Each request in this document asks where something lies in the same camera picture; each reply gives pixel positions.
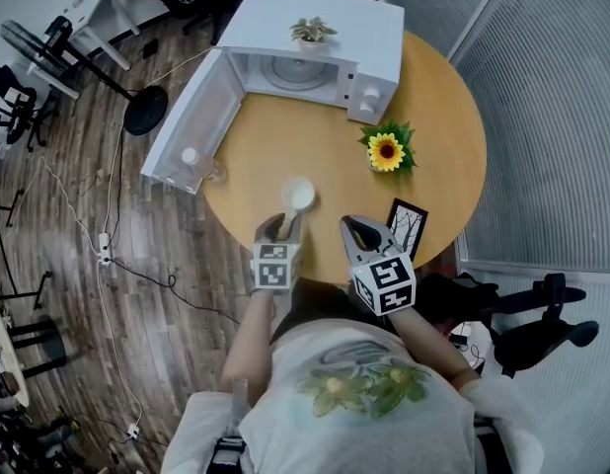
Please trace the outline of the white microwave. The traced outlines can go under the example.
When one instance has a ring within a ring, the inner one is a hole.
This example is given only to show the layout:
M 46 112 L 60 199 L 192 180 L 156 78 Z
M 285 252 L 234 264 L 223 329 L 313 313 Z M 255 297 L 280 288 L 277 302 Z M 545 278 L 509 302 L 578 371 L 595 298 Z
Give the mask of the white microwave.
M 290 27 L 316 16 L 338 34 L 325 50 L 303 51 Z M 196 194 L 202 179 L 183 150 L 214 156 L 249 94 L 339 107 L 377 124 L 400 82 L 404 16 L 378 0 L 243 0 L 173 105 L 142 176 Z

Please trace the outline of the white round side table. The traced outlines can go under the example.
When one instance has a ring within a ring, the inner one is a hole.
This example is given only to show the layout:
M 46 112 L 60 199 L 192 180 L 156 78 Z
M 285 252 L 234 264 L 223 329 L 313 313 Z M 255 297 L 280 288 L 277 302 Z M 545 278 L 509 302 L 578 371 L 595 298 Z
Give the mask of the white round side table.
M 18 392 L 15 398 L 25 408 L 30 406 L 30 395 L 23 374 L 23 366 L 18 360 L 11 337 L 0 314 L 0 368 L 10 372 L 17 382 Z

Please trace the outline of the small potted green plant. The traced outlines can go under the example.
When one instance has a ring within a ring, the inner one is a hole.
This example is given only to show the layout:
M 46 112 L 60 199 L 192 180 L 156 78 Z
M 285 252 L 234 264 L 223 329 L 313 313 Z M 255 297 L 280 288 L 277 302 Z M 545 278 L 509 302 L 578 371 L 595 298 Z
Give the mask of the small potted green plant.
M 325 23 L 320 17 L 301 18 L 290 27 L 291 39 L 303 51 L 314 52 L 328 48 L 330 40 L 338 32 Z

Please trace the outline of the black stool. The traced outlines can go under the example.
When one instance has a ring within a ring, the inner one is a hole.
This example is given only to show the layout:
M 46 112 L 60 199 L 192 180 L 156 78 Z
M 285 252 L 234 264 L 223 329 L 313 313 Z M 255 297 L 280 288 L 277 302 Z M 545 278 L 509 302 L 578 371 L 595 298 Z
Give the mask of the black stool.
M 15 326 L 7 329 L 15 351 L 38 346 L 45 354 L 47 361 L 22 370 L 24 379 L 65 366 L 68 356 L 55 321 L 42 315 L 37 322 Z

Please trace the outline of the black standing fan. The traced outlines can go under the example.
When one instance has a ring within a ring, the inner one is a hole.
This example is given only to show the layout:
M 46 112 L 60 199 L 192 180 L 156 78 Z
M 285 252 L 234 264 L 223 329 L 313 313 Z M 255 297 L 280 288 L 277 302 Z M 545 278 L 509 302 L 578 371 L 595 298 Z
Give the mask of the black standing fan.
M 160 86 L 149 86 L 130 94 L 70 43 L 72 32 L 71 22 L 63 16 L 57 16 L 50 23 L 45 32 L 45 39 L 39 38 L 13 20 L 3 22 L 0 27 L 0 36 L 6 43 L 55 79 L 59 79 L 59 76 L 70 68 L 64 54 L 71 55 L 92 71 L 102 83 L 128 100 L 123 118 L 123 128 L 128 133 L 143 135 L 151 131 L 161 121 L 168 108 L 167 92 Z

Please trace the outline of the black wheeled office chair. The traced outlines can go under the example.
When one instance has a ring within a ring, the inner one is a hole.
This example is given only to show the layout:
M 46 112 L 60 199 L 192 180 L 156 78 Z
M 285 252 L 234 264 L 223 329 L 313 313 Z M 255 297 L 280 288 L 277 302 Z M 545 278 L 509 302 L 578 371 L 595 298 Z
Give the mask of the black wheeled office chair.
M 37 91 L 23 86 L 12 69 L 3 65 L 0 66 L 0 99 L 7 106 L 0 107 L 0 128 L 6 130 L 6 144 L 15 144 L 27 133 L 29 152 L 34 150 L 34 140 L 39 147 L 45 147 L 47 141 L 42 137 L 41 127 L 47 119 L 59 115 L 57 98 L 49 95 L 38 107 Z

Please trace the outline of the white cup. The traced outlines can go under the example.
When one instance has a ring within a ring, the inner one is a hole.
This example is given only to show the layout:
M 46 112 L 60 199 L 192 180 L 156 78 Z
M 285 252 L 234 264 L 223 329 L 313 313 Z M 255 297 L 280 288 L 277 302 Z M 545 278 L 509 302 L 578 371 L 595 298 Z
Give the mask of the white cup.
M 289 237 L 293 221 L 313 205 L 315 197 L 314 185 L 304 177 L 293 177 L 284 184 L 281 198 L 285 212 L 277 234 L 279 240 L 286 240 Z

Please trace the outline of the person's right forearm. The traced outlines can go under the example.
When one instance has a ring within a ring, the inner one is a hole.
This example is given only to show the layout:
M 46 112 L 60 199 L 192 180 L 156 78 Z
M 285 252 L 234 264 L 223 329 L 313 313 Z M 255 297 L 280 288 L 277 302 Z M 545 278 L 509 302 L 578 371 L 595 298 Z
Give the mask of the person's right forearm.
M 415 309 L 393 312 L 388 318 L 410 355 L 437 372 L 456 390 L 480 378 L 469 362 Z

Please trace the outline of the black picture frame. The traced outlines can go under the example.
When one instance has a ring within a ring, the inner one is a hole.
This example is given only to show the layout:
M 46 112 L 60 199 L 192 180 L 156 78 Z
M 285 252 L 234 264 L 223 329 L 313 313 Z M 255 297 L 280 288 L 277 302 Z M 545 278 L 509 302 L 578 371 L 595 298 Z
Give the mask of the black picture frame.
M 427 218 L 426 210 L 400 198 L 393 200 L 387 226 L 395 241 L 410 255 L 412 261 L 415 259 Z

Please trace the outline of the potted artificial sunflower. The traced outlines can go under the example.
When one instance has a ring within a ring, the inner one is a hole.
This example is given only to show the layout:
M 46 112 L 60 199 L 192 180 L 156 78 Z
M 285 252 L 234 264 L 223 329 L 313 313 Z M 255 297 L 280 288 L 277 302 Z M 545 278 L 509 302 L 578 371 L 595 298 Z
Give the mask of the potted artificial sunflower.
M 411 124 L 390 119 L 380 125 L 363 126 L 358 142 L 365 146 L 369 168 L 376 173 L 411 176 L 417 165 Z

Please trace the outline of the white desk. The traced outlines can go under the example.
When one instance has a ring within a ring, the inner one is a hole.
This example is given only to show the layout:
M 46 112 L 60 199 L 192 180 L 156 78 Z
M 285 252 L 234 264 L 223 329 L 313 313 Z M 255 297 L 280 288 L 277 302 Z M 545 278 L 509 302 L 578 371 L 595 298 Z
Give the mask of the white desk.
M 108 8 L 112 9 L 114 17 L 122 25 L 127 25 L 135 36 L 140 34 L 138 26 L 120 0 L 73 0 L 70 6 L 62 11 L 62 15 L 71 22 L 73 27 L 68 41 L 83 55 L 100 48 L 119 67 L 128 71 L 131 63 L 107 39 L 104 39 L 95 27 L 96 19 L 101 18 L 104 9 Z

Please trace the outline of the white floral print shirt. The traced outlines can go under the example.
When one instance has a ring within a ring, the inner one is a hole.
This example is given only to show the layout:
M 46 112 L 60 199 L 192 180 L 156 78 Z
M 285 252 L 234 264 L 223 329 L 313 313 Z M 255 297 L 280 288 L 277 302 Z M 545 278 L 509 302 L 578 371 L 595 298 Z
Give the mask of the white floral print shirt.
M 348 320 L 309 322 L 271 348 L 266 393 L 235 411 L 229 393 L 188 401 L 162 474 L 204 474 L 225 435 L 244 444 L 246 474 L 482 474 L 481 420 L 512 474 L 540 474 L 544 452 L 510 381 L 455 388 L 401 340 Z

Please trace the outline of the clear bottle with white cap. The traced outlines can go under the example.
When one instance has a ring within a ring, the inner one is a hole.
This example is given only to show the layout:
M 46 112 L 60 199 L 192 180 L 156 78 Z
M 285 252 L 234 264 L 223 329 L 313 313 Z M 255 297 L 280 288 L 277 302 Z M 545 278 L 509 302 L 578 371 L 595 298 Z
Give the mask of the clear bottle with white cap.
M 182 152 L 182 160 L 202 180 L 220 183 L 226 179 L 226 169 L 210 154 L 201 153 L 193 147 L 187 147 Z

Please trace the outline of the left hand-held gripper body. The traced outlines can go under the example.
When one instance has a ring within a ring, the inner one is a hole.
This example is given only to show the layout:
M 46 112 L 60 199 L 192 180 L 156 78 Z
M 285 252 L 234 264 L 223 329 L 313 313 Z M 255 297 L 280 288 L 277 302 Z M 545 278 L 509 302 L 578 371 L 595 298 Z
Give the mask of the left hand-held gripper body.
M 251 262 L 254 289 L 291 290 L 298 279 L 300 257 L 300 244 L 256 242 Z

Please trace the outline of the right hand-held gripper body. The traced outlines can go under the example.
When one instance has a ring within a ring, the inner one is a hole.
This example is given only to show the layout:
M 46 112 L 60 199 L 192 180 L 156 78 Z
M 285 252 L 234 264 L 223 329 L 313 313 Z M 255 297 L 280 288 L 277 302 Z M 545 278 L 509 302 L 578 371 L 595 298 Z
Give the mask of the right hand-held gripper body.
M 353 267 L 351 278 L 358 298 L 376 316 L 413 307 L 417 279 L 406 252 Z

